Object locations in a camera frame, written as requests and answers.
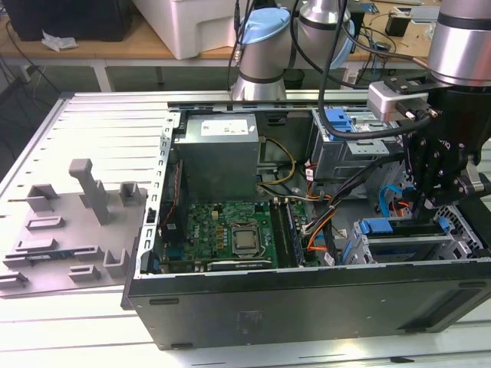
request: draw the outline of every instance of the cpu socket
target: cpu socket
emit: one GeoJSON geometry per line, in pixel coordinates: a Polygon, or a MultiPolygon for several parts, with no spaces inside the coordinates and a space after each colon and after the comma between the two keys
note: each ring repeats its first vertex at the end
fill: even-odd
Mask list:
{"type": "Polygon", "coordinates": [[[236,224],[232,227],[232,252],[240,258],[253,257],[259,253],[261,240],[257,224],[236,224]]]}

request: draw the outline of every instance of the motherboard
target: motherboard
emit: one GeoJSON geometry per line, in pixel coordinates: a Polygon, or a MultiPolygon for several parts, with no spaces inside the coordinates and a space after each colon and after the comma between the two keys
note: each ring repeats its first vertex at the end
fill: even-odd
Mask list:
{"type": "MultiPolygon", "coordinates": [[[[299,234],[301,226],[307,222],[304,205],[290,202],[288,210],[292,215],[292,229],[299,234]]],[[[251,265],[254,269],[282,267],[276,245],[283,235],[281,229],[274,226],[272,211],[277,209],[270,202],[190,205],[185,244],[166,248],[167,264],[173,268],[170,271],[178,271],[176,267],[192,272],[229,271],[230,265],[237,265],[238,261],[243,267],[251,265]]],[[[297,234],[294,237],[297,248],[292,249],[292,254],[301,254],[297,234]]],[[[303,262],[303,258],[298,259],[297,266],[303,262]]]]}

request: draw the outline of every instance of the green motherboard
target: green motherboard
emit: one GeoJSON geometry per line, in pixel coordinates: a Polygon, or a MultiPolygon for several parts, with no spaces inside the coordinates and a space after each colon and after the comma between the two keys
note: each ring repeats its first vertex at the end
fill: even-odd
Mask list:
{"type": "MultiPolygon", "coordinates": [[[[291,202],[298,232],[307,222],[301,202],[291,202]]],[[[270,261],[278,267],[272,218],[268,202],[224,202],[193,204],[189,207],[183,253],[168,259],[181,261],[270,261]]]]}

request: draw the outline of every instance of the desk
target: desk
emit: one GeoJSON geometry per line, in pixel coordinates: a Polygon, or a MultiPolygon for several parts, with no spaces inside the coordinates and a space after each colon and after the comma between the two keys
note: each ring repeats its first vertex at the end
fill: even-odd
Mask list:
{"type": "MultiPolygon", "coordinates": [[[[377,7],[380,10],[379,15],[383,15],[394,9],[394,4],[378,2],[377,7]]],[[[369,25],[371,19],[377,16],[366,14],[365,24],[369,25]]],[[[378,31],[384,31],[386,23],[387,16],[384,16],[375,19],[371,26],[378,31]]],[[[0,55],[10,65],[28,64],[8,38],[5,24],[6,19],[0,21],[0,55]]],[[[425,58],[430,50],[430,41],[423,38],[425,27],[426,25],[409,24],[403,38],[394,38],[397,52],[425,58]]],[[[198,57],[177,60],[148,23],[139,17],[133,20],[133,25],[122,42],[79,41],[78,48],[61,52],[48,49],[40,41],[20,41],[16,33],[12,33],[20,49],[37,65],[92,67],[103,92],[113,90],[106,67],[225,67],[232,51],[231,48],[219,48],[203,52],[198,57]]],[[[387,42],[383,36],[378,34],[374,35],[374,40],[387,42]]],[[[358,49],[350,55],[348,61],[343,65],[346,68],[344,80],[355,81],[358,71],[364,66],[367,59],[368,53],[358,49]]],[[[418,68],[413,63],[397,59],[390,60],[386,67],[418,68]]]]}

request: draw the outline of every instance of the workbench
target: workbench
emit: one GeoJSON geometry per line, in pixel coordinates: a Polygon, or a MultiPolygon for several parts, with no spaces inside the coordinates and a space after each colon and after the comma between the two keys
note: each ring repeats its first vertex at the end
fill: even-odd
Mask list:
{"type": "MultiPolygon", "coordinates": [[[[384,32],[387,24],[385,15],[394,10],[395,4],[377,2],[380,14],[366,14],[365,24],[372,28],[384,32]]],[[[0,21],[0,55],[9,65],[23,67],[28,62],[19,54],[15,46],[8,38],[5,30],[6,18],[0,21]]],[[[427,25],[415,25],[410,23],[406,34],[402,38],[393,38],[397,45],[397,52],[401,54],[411,54],[413,56],[425,58],[430,50],[430,40],[423,36],[427,25]]],[[[15,42],[20,49],[36,65],[57,65],[57,66],[78,66],[92,67],[97,77],[99,87],[103,92],[114,90],[110,78],[107,75],[107,67],[155,67],[157,78],[163,83],[162,67],[226,67],[229,62],[231,48],[218,48],[206,51],[198,57],[177,60],[170,50],[160,40],[153,29],[141,17],[133,20],[131,29],[122,42],[101,42],[101,41],[79,41],[79,47],[61,52],[53,51],[44,46],[40,41],[23,42],[14,33],[15,42]]],[[[385,37],[374,34],[375,41],[390,43],[385,37]]],[[[351,54],[343,68],[344,81],[353,83],[356,81],[358,72],[364,67],[368,60],[369,53],[359,48],[351,54]]],[[[387,69],[418,69],[414,63],[390,59],[385,65],[387,69]]],[[[21,76],[28,79],[23,68],[19,69],[21,76]]]]}
{"type": "MultiPolygon", "coordinates": [[[[288,99],[314,101],[315,90],[288,91],[288,99]]],[[[67,175],[73,158],[90,157],[104,188],[119,182],[151,185],[159,156],[161,118],[168,103],[227,100],[216,91],[75,94],[60,99],[0,183],[0,257],[12,246],[30,186],[50,182],[58,192],[81,191],[67,175]]],[[[326,101],[366,100],[366,91],[327,91],[326,101]]],[[[483,158],[489,158],[483,152],[483,158]]],[[[5,367],[139,366],[491,366],[491,301],[442,333],[307,343],[160,351],[134,311],[120,308],[122,286],[0,299],[0,362],[5,367]]],[[[312,313],[322,313],[322,307],[312,313]]]]}

